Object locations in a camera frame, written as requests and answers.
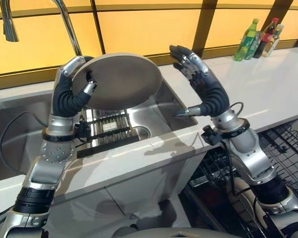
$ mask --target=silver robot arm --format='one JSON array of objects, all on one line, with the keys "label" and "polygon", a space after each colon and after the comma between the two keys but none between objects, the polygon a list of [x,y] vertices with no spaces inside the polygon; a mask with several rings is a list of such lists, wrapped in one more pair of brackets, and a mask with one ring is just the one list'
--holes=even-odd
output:
[{"label": "silver robot arm", "polygon": [[298,238],[298,198],[277,175],[259,146],[256,132],[230,109],[225,90],[195,53],[181,46],[170,46],[170,51],[179,61],[173,66],[186,76],[202,100],[202,104],[178,112],[176,117],[211,116],[215,129],[205,126],[204,140],[211,145],[224,142],[233,164],[266,212],[264,221],[273,236]]},{"label": "silver robot arm", "polygon": [[55,79],[48,127],[43,129],[40,155],[33,161],[24,179],[15,205],[9,210],[0,230],[0,238],[46,238],[42,228],[66,162],[73,156],[73,117],[91,97],[96,82],[86,73],[86,86],[74,96],[74,74],[92,57],[77,56],[59,67]]}]

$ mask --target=sink drain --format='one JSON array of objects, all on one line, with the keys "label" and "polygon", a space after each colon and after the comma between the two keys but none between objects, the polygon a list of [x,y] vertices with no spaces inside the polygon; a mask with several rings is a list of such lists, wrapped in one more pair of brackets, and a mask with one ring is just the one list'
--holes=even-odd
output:
[{"label": "sink drain", "polygon": [[142,125],[134,126],[133,129],[137,132],[139,140],[145,140],[151,138],[151,131]]}]

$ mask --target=faucet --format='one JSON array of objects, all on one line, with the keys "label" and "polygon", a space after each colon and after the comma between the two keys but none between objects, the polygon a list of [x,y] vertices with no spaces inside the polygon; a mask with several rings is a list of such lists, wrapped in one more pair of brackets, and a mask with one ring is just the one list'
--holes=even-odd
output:
[{"label": "faucet", "polygon": [[[58,6],[65,27],[68,31],[71,44],[73,46],[73,49],[75,51],[75,54],[77,56],[81,56],[81,51],[78,45],[78,41],[73,29],[73,25],[69,16],[69,12],[66,9],[66,6],[63,2],[63,0],[53,0],[53,2]],[[1,7],[1,12],[2,12],[2,19],[3,19],[3,33],[5,34],[5,39],[7,41],[11,42],[18,42],[18,35],[16,33],[12,15],[11,15],[11,9],[10,9],[10,0],[0,0],[0,7]]]}]

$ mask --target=dishwasher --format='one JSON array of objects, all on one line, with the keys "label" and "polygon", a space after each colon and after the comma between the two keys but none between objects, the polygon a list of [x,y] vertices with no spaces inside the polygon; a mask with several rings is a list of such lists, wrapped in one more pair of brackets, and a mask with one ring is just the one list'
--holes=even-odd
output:
[{"label": "dishwasher", "polygon": [[[269,157],[277,173],[298,197],[298,119],[258,133],[262,150]],[[243,181],[233,167],[234,182]],[[202,221],[201,228],[209,228],[245,238],[272,238],[243,199],[230,190],[229,160],[226,150],[209,150],[193,173],[182,195]]]}]

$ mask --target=kitchen counter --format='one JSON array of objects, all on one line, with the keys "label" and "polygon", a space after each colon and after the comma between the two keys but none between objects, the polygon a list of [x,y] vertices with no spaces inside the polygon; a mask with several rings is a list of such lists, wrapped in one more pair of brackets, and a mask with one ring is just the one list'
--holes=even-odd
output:
[{"label": "kitchen counter", "polygon": [[[226,89],[231,104],[244,103],[240,117],[247,118],[256,131],[298,118],[298,48],[276,50],[269,58],[235,62],[231,57],[221,57],[205,62]],[[172,65],[159,68],[165,82],[185,106],[201,103],[187,79]],[[54,82],[47,82],[0,90],[0,100],[23,97],[29,92],[43,94],[51,91],[53,85]],[[210,118],[196,117],[196,121],[197,125],[192,127],[68,162],[55,201],[209,150],[211,146],[199,135],[211,123]],[[13,205],[23,178],[19,175],[0,181],[0,211]]]}]

